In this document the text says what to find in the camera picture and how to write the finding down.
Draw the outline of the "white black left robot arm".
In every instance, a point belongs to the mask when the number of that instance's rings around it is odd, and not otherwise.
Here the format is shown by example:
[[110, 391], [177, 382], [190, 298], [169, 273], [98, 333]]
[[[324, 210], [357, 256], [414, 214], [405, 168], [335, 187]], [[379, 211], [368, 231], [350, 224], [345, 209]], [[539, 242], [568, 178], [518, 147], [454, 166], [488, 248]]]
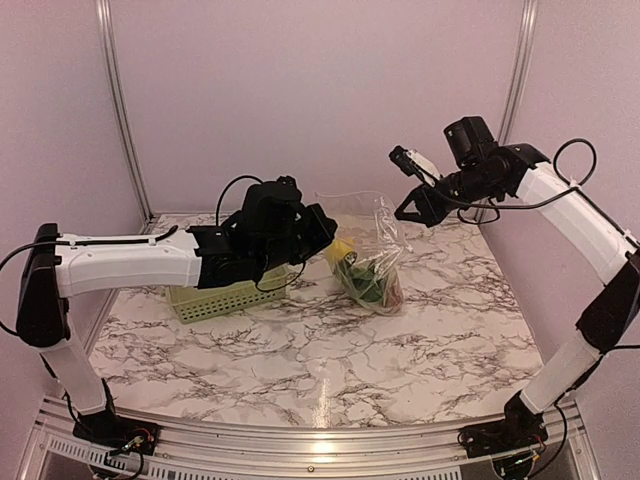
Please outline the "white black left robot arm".
[[106, 445], [125, 438], [106, 382], [76, 344], [67, 318], [71, 297], [142, 286], [211, 289], [251, 281], [288, 264], [303, 265], [334, 239], [337, 223], [305, 205], [291, 177], [250, 186], [225, 221], [152, 236], [85, 237], [39, 227], [20, 280], [14, 335], [37, 349], [70, 396], [82, 428]]

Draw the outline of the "clear zip top bag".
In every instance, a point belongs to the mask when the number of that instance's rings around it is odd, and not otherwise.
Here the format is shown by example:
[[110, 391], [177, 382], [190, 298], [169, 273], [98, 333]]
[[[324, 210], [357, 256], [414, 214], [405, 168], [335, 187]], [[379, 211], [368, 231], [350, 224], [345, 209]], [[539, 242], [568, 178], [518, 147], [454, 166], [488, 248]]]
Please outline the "clear zip top bag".
[[327, 262], [337, 283], [361, 307], [384, 316], [399, 314], [404, 302], [398, 310], [390, 311], [385, 307], [385, 297], [381, 304], [355, 300], [342, 285], [339, 273], [340, 268], [347, 266], [373, 267], [387, 283], [400, 283], [397, 267], [400, 260], [411, 251], [411, 247], [394, 216], [393, 202], [376, 191], [344, 195], [318, 193], [316, 197], [327, 216], [337, 223], [334, 239], [344, 239], [355, 249], [355, 254], [336, 265], [330, 266]]

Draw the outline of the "green bok choy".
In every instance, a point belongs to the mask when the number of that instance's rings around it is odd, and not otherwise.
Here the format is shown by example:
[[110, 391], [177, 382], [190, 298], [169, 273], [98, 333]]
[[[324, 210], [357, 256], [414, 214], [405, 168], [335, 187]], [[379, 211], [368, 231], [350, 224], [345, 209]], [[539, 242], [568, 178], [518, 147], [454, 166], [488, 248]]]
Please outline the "green bok choy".
[[339, 269], [342, 285], [355, 299], [381, 304], [385, 297], [387, 280], [373, 267], [347, 266]]

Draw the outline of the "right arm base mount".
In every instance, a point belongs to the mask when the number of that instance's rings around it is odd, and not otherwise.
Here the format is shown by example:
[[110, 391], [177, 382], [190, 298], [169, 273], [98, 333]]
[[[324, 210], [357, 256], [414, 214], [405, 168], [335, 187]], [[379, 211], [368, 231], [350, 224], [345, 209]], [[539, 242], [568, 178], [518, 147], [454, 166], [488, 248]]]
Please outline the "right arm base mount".
[[530, 426], [511, 425], [506, 419], [476, 423], [462, 427], [457, 435], [458, 444], [468, 458], [541, 446], [548, 439], [542, 416], [538, 415]]

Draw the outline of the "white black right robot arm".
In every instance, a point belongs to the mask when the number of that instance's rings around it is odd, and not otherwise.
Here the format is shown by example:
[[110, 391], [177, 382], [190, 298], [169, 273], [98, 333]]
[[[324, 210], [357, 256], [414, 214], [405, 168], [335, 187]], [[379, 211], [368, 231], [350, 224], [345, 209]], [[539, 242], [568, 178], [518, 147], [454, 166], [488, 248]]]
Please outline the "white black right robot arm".
[[639, 235], [585, 192], [598, 163], [587, 140], [554, 152], [502, 144], [479, 116], [449, 124], [441, 139], [450, 171], [414, 148], [391, 149], [390, 161], [413, 181], [395, 216], [433, 228], [484, 213], [482, 234], [543, 357], [497, 419], [466, 421], [458, 439], [482, 452], [529, 446], [547, 438], [544, 416], [558, 400], [595, 383], [622, 343], [638, 342]]

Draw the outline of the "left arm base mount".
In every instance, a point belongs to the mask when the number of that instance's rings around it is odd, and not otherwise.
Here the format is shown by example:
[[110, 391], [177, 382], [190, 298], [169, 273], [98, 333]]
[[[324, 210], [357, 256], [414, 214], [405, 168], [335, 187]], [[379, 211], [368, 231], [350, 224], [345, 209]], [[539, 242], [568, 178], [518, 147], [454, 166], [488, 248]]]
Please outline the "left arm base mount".
[[155, 451], [160, 426], [153, 422], [122, 417], [110, 410], [90, 415], [78, 414], [73, 435], [90, 443], [110, 448], [110, 455]]

